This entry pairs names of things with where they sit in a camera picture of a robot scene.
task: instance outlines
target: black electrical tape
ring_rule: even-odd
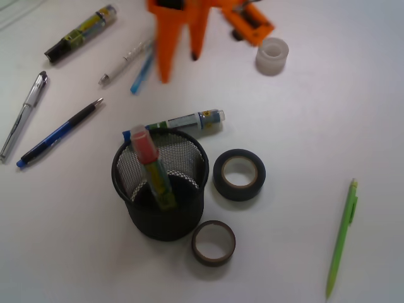
[[[201,254],[201,252],[198,250],[198,248],[196,248],[196,237],[198,236],[199,232],[201,231],[201,229],[207,225],[219,225],[221,227],[223,227],[228,233],[230,238],[232,239],[232,247],[230,248],[230,250],[227,252],[226,255],[224,255],[221,258],[218,259],[211,259],[208,258],[204,255]],[[216,221],[216,220],[211,220],[211,221],[206,221],[203,222],[200,226],[198,226],[196,228],[196,230],[194,231],[194,234],[192,236],[192,252],[195,255],[195,258],[202,264],[206,265],[206,266],[211,266],[211,267],[218,267],[221,266],[225,263],[227,263],[230,258],[232,257],[233,253],[234,253],[234,249],[235,249],[235,235],[233,233],[233,230],[225,223],[221,222],[221,221]]]
[[[238,186],[226,180],[224,168],[227,162],[233,158],[245,158],[252,162],[255,177],[250,184]],[[248,150],[228,150],[217,158],[213,167],[213,183],[217,191],[226,199],[233,201],[246,201],[255,197],[264,184],[265,175],[264,163],[257,155]]]

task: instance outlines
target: orange object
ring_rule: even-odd
[[[252,45],[259,45],[274,29],[273,25],[252,4],[242,13],[233,11],[242,0],[147,0],[149,12],[156,16],[157,65],[161,81],[170,80],[172,58],[182,26],[188,24],[191,37],[191,55],[198,60],[205,37],[211,7],[222,8],[226,19],[237,33]]]
[[[237,33],[253,46],[259,46],[265,37],[275,29],[253,4],[248,4],[239,13],[234,11],[234,4],[227,3],[222,6],[222,13]]]

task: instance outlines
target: blue pen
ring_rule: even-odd
[[[131,92],[133,95],[135,95],[138,92],[142,81],[145,80],[147,72],[149,72],[150,66],[152,66],[154,55],[155,54],[154,54],[154,49],[153,49],[150,52],[149,56],[147,57],[144,65],[141,67],[141,71],[140,71],[139,75],[136,77],[135,81],[132,84]]]
[[[43,153],[48,147],[54,144],[58,139],[62,138],[65,134],[70,132],[77,124],[82,120],[86,119],[94,110],[95,107],[100,104],[104,98],[99,98],[90,105],[86,106],[79,113],[74,115],[69,119],[68,122],[64,123],[61,127],[50,134],[45,140],[39,143],[36,147],[32,148],[28,153],[21,157],[21,160],[17,162],[17,166],[22,168]]]

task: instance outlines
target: pencil cup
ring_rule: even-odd
[[[156,240],[174,241],[192,231],[202,217],[208,157],[202,146],[182,131],[153,129],[150,135],[167,169],[178,208],[160,211],[131,142],[125,142],[115,155],[112,182],[142,233]]]

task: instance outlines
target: ballpoint pen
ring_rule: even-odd
[[[32,108],[35,107],[39,101],[40,93],[42,92],[45,84],[47,83],[48,76],[45,71],[42,71],[37,76],[37,79],[33,83],[31,90],[24,101],[23,107],[18,114],[17,120],[14,122],[13,128],[10,131],[10,134],[7,137],[7,140],[0,151],[0,161],[5,162],[7,156],[9,155],[13,145],[21,133],[21,130],[24,127],[24,124],[28,120],[28,116],[30,115]]]
[[[145,63],[143,64],[143,66],[141,67],[140,73],[138,74],[138,76],[136,77],[136,79],[134,80],[132,87],[131,87],[131,92],[133,95],[136,95],[136,93],[138,92],[141,83],[146,79],[146,76],[150,70],[150,67],[152,66],[152,62],[154,59],[155,53],[154,50],[152,49],[148,55],[148,57],[146,58]]]
[[[117,63],[110,71],[106,72],[98,82],[99,85],[108,85],[116,76],[118,76],[125,68],[127,68],[132,62],[134,62],[141,54],[148,51],[153,45],[154,40],[148,39],[140,42],[134,49],[128,52],[125,56],[122,56],[119,63]]]
[[[48,147],[52,146],[58,139],[62,138],[65,134],[70,132],[77,124],[86,119],[96,108],[98,104],[102,102],[104,98],[99,98],[90,105],[87,105],[84,109],[79,111],[76,115],[70,118],[61,127],[50,134],[46,139],[40,142],[36,147],[32,148],[28,153],[21,157],[21,160],[17,162],[17,166],[22,168],[26,166],[30,161],[39,156]]]
[[[345,203],[345,208],[343,210],[340,230],[338,231],[338,237],[336,238],[334,255],[331,261],[330,271],[328,272],[327,287],[326,287],[326,299],[328,299],[333,291],[333,287],[336,280],[336,274],[338,273],[338,267],[340,265],[340,260],[343,251],[343,244],[347,236],[348,226],[352,223],[354,219],[356,203],[358,202],[358,197],[356,197],[356,189],[358,187],[358,182],[353,179],[349,187],[347,202]]]

